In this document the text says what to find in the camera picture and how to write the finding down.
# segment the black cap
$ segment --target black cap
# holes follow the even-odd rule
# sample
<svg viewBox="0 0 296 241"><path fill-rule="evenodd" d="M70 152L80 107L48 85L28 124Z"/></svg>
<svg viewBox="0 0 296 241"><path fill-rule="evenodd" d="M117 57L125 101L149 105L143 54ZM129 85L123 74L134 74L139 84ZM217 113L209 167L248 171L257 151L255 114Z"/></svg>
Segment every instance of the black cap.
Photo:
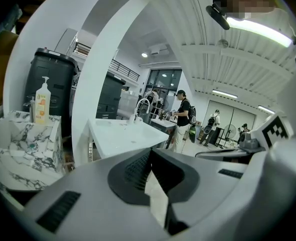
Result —
<svg viewBox="0 0 296 241"><path fill-rule="evenodd" d="M178 90L178 92L177 92L177 95L176 95L176 96L178 96L178 94L183 94L184 96L186 96L186 93L185 93L185 91L183 91L183 90Z"/></svg>

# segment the soap dispenser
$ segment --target soap dispenser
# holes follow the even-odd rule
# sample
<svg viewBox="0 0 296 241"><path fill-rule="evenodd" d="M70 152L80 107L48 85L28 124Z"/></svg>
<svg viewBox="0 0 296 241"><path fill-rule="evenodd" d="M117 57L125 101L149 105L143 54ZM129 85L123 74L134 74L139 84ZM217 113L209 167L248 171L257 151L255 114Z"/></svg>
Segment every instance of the soap dispenser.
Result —
<svg viewBox="0 0 296 241"><path fill-rule="evenodd" d="M35 102L35 123L46 124L49 119L50 110L50 97L51 92L48 90L47 81L49 77L43 77L45 79L42 87L37 90L36 102Z"/></svg>

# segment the white pants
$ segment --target white pants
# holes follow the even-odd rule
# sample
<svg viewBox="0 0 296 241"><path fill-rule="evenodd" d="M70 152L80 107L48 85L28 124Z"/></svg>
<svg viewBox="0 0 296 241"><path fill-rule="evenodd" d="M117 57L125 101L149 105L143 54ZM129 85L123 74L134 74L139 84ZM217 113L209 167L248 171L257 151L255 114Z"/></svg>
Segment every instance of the white pants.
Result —
<svg viewBox="0 0 296 241"><path fill-rule="evenodd" d="M170 148L170 150L172 150L175 153L180 152L178 149L179 149L180 144L183 141L184 134L188 130L188 128L189 128L189 124L187 124L186 126L182 126L182 127L176 126L175 134L174 134L175 141L174 141L173 146Z"/></svg>

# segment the faucet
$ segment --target faucet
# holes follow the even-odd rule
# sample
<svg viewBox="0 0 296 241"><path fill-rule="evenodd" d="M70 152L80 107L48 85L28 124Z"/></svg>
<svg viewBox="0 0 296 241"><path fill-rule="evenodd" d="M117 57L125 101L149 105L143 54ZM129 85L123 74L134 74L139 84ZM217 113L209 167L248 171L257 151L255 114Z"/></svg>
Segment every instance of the faucet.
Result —
<svg viewBox="0 0 296 241"><path fill-rule="evenodd" d="M30 107L30 122L34 123L34 113L35 113L35 100L34 96L27 96L28 98L31 98L30 102L26 102L23 104L23 106L29 106Z"/></svg>
<svg viewBox="0 0 296 241"><path fill-rule="evenodd" d="M130 119L128 120L128 123L129 123L129 124L131 124L131 123L133 123L133 122L135 122L135 123L137 124L137 123L139 123L139 122L142 121L142 118L139 117L139 116L137 115L137 110L138 110L138 106L139 106L139 104L140 104L143 100L146 100L146 101L148 102L148 110L147 110L147 113L149 113L149 108L150 108L150 102L149 102L149 100L148 100L147 98L143 98L143 99L139 100L139 102L137 103L136 108L135 108L134 111L133 111L133 114L130 116Z"/></svg>

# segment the marble surface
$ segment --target marble surface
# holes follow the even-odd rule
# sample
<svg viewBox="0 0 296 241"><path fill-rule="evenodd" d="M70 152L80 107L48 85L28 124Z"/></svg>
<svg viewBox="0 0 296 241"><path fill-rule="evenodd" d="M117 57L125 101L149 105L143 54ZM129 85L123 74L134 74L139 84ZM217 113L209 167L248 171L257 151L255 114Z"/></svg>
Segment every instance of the marble surface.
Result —
<svg viewBox="0 0 296 241"><path fill-rule="evenodd" d="M28 112L0 119L0 189L42 190L63 174L61 117L30 123Z"/></svg>

